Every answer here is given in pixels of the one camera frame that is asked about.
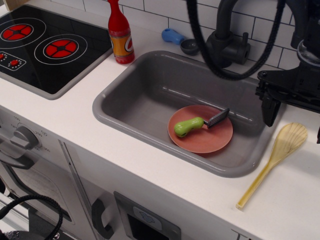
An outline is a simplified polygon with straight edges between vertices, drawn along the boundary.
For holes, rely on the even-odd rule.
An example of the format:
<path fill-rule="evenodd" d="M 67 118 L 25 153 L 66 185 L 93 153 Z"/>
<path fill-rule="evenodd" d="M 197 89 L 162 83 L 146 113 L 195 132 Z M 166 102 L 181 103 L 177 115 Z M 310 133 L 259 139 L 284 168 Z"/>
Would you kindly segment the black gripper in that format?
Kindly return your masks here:
<path fill-rule="evenodd" d="M 320 67 L 301 62 L 290 70 L 262 70 L 256 95 L 262 100 L 264 123 L 272 127 L 282 103 L 318 113 L 320 111 Z M 320 127 L 317 133 L 320 144 Z"/>

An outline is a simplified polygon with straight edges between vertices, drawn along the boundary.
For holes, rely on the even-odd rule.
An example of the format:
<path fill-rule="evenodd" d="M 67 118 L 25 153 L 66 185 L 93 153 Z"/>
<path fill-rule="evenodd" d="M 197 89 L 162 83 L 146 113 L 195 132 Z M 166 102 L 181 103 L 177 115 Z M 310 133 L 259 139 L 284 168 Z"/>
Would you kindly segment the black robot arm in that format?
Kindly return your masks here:
<path fill-rule="evenodd" d="M 282 103 L 318 113 L 320 111 L 320 2 L 289 0 L 295 20 L 291 46 L 299 66 L 290 70 L 258 73 L 256 95 L 262 101 L 264 123 L 271 127 Z"/>

